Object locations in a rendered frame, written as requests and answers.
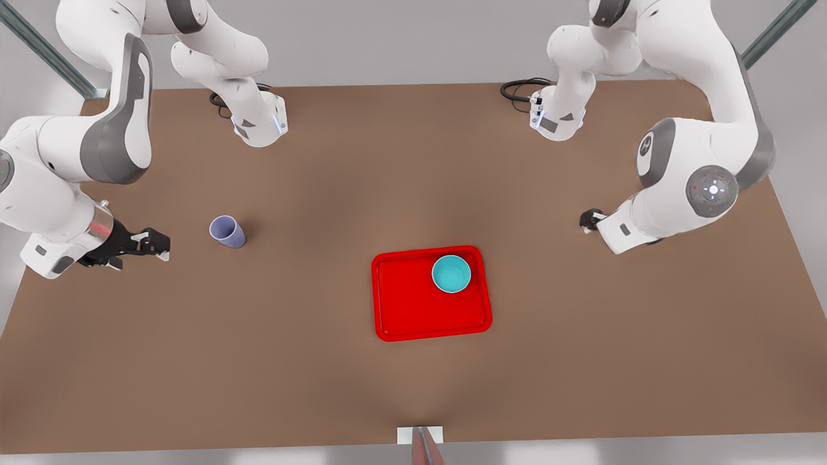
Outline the lavender cup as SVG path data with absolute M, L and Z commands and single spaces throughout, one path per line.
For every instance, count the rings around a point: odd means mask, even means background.
M 240 248 L 246 243 L 246 235 L 236 218 L 221 215 L 211 221 L 209 234 L 212 239 L 230 248 Z

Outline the white post foot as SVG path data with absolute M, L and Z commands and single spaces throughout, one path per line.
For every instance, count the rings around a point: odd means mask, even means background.
M 436 444 L 443 444 L 444 433 L 442 426 L 399 427 L 397 429 L 397 444 L 413 444 L 414 433 L 419 429 L 428 430 L 430 436 Z

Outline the teal bowl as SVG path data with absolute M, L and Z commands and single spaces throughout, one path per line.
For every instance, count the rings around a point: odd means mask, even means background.
M 463 257 L 445 255 L 432 265 L 431 277 L 440 291 L 458 293 L 466 289 L 472 280 L 472 268 Z

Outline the red tray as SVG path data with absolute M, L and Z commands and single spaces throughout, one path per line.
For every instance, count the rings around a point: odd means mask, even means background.
M 432 282 L 432 265 L 445 255 L 463 257 L 472 268 L 472 280 L 461 292 L 442 292 Z M 375 332 L 385 342 L 473 335 L 490 329 L 487 277 L 477 247 L 391 251 L 377 255 L 370 270 Z

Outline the silver frame post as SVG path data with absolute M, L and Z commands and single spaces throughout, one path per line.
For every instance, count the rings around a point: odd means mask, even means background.
M 750 70 L 817 2 L 818 0 L 791 0 L 742 53 L 745 68 Z
M 0 0 L 0 23 L 17 36 L 81 97 L 85 99 L 107 98 L 109 94 L 107 89 L 94 87 L 8 0 Z
M 437 442 L 427 427 L 412 429 L 411 465 L 446 465 Z

